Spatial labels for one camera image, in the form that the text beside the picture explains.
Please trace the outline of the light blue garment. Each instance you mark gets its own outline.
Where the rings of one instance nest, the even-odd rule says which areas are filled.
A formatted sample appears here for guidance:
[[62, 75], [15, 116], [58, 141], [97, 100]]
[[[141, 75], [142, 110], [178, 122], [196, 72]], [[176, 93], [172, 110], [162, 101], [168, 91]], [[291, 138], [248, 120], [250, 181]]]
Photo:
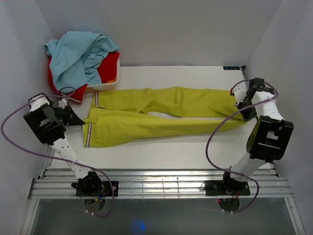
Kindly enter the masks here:
[[97, 68], [110, 52], [119, 51], [119, 46], [101, 33], [69, 31], [59, 40], [47, 42], [45, 49], [51, 57], [54, 87], [69, 93], [84, 85], [101, 84]]

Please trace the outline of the yellow-green trousers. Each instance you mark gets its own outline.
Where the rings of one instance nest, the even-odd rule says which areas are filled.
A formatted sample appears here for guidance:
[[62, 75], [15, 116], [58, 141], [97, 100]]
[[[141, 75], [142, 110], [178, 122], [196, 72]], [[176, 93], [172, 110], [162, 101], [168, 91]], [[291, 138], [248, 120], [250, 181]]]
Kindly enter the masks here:
[[84, 119], [84, 147], [211, 133], [236, 112], [235, 102], [226, 90], [184, 87], [95, 93]]

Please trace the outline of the aluminium table frame rails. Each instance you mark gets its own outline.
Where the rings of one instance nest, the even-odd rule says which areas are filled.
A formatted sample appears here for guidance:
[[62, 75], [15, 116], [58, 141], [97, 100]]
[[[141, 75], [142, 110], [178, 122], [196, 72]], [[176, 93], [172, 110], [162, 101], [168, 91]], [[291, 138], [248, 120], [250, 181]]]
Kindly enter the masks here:
[[260, 192], [251, 207], [227, 214], [201, 186], [221, 179], [207, 162], [206, 135], [135, 141], [107, 149], [84, 149], [77, 130], [68, 138], [81, 160], [104, 168], [119, 182], [117, 199], [106, 200], [109, 218], [86, 213], [84, 199], [70, 186], [64, 163], [46, 160], [32, 183], [23, 235], [303, 235], [286, 178], [267, 164], [254, 173]]

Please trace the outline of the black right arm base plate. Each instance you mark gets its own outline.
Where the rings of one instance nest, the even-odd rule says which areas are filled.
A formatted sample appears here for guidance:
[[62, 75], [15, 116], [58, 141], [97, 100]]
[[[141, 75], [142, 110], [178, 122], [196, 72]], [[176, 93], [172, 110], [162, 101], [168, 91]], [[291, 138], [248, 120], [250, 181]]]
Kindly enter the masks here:
[[206, 196], [249, 196], [250, 189], [247, 182], [225, 183], [223, 180], [204, 181], [200, 190], [205, 191]]

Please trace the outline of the white plastic laundry basket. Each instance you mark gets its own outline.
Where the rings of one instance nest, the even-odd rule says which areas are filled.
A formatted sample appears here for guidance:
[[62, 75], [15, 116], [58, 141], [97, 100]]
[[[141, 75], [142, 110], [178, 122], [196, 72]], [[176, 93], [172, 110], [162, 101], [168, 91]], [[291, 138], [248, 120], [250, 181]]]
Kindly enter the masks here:
[[103, 84], [98, 84], [98, 85], [88, 85], [84, 91], [84, 94], [115, 90], [116, 85], [120, 81], [120, 74], [121, 74], [120, 59], [117, 59], [116, 66], [117, 66], [117, 70], [116, 70], [116, 78], [114, 82], [103, 83]]

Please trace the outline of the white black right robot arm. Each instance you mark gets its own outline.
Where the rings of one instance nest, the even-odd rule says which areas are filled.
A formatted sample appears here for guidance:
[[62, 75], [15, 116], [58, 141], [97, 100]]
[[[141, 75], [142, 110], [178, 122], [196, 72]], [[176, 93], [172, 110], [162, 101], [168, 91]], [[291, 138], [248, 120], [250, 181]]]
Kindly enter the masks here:
[[247, 90], [232, 93], [244, 121], [257, 122], [248, 137], [246, 153], [224, 173], [221, 189], [226, 194], [248, 195], [248, 177], [259, 167], [284, 156], [294, 125], [286, 121], [275, 103], [277, 93], [261, 78], [250, 80]]

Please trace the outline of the blue logo sticker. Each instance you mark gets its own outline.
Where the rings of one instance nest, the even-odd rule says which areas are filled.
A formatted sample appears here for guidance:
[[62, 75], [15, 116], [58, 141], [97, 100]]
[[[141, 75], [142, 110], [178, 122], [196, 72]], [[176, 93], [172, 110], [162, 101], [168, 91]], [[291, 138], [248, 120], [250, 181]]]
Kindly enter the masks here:
[[239, 66], [223, 66], [224, 70], [240, 70]]

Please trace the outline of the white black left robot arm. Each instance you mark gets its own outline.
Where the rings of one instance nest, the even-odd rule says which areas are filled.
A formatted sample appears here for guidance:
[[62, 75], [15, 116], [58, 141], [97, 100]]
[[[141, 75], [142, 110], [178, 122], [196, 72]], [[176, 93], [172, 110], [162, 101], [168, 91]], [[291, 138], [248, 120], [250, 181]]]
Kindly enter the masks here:
[[72, 170], [77, 182], [71, 186], [88, 196], [98, 196], [104, 184], [98, 174], [87, 166], [79, 165], [74, 150], [66, 137], [68, 126], [82, 126], [85, 123], [74, 113], [66, 98], [54, 106], [45, 93], [39, 93], [28, 100], [30, 111], [23, 116], [38, 140], [54, 149]]

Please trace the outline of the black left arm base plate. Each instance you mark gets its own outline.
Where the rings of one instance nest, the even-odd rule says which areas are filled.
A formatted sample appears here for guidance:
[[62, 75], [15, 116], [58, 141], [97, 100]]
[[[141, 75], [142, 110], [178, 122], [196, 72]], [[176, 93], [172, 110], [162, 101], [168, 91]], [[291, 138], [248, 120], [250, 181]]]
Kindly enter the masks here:
[[114, 197], [117, 197], [119, 190], [119, 181], [111, 181], [111, 183], [113, 187], [113, 193], [109, 182], [103, 181], [102, 185], [99, 188], [97, 188], [95, 192], [86, 190], [81, 191], [79, 189], [76, 189], [74, 195], [78, 197], [101, 197], [101, 196], [112, 197], [112, 195], [114, 195]]

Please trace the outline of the red garment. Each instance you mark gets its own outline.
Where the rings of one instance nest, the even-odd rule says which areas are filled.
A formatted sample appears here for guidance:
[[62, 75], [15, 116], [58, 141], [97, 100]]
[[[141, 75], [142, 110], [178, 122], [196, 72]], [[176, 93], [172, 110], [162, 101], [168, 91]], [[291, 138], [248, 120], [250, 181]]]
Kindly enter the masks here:
[[[101, 83], [112, 83], [116, 78], [116, 62], [119, 59], [119, 52], [110, 52], [107, 57], [101, 62], [100, 66], [97, 68], [97, 71], [100, 75]], [[88, 85], [83, 85], [80, 88], [76, 89], [75, 93], [70, 96], [70, 99], [74, 102], [81, 104], [83, 101], [84, 91]]]

